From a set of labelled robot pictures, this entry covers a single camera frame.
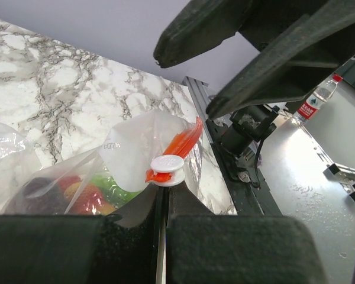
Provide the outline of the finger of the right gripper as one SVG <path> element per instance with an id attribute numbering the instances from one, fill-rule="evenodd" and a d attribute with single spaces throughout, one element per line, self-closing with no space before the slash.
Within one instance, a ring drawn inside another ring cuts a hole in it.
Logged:
<path id="1" fill-rule="evenodd" d="M 186 62 L 233 37 L 254 1 L 189 1 L 162 32 L 153 52 L 161 68 Z"/>
<path id="2" fill-rule="evenodd" d="M 355 1 L 327 1 L 273 40 L 206 108 L 210 119 L 250 105 L 299 101 L 355 54 Z"/>

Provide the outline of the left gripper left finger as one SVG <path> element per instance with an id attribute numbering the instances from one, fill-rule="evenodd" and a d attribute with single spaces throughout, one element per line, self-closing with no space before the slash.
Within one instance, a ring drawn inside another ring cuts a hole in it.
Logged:
<path id="1" fill-rule="evenodd" d="M 111 264 L 119 283 L 162 283 L 166 194 L 148 185 L 115 212 Z"/>

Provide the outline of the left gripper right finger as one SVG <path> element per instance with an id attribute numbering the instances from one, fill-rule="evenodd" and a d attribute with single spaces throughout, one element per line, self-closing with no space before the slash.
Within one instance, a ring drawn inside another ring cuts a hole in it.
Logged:
<path id="1" fill-rule="evenodd" d="M 186 183 L 168 189 L 166 282 L 209 283 L 208 224 L 214 214 Z"/>

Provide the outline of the zip bag with red fruit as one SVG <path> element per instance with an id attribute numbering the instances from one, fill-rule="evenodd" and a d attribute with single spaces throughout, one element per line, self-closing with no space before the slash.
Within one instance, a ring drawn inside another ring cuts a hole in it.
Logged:
<path id="1" fill-rule="evenodd" d="M 142 192 L 148 185 L 180 185 L 188 175 L 199 180 L 202 132 L 200 119 L 190 123 L 170 113 L 152 110 L 116 124 L 101 146 L 36 172 L 23 186 L 36 177 L 57 183 L 61 178 L 79 176 L 82 183 L 63 213 L 69 214 L 95 175 L 112 176 L 127 192 Z"/>

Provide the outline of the zip bag with yellow fruit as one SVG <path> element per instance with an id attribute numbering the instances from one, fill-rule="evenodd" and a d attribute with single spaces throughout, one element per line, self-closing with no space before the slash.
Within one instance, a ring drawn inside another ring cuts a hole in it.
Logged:
<path id="1" fill-rule="evenodd" d="M 18 131 L 0 122 L 0 210 L 40 169 L 41 162 L 33 145 Z"/>

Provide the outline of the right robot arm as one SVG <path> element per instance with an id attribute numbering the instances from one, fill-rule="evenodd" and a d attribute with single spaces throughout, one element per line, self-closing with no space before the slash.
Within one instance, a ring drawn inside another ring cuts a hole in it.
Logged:
<path id="1" fill-rule="evenodd" d="M 209 103 L 231 115 L 221 144 L 240 154 L 275 127 L 266 104 L 300 101 L 355 55 L 353 1 L 190 1 L 162 32 L 153 56 L 162 68 L 188 61 L 241 34 L 259 54 Z"/>

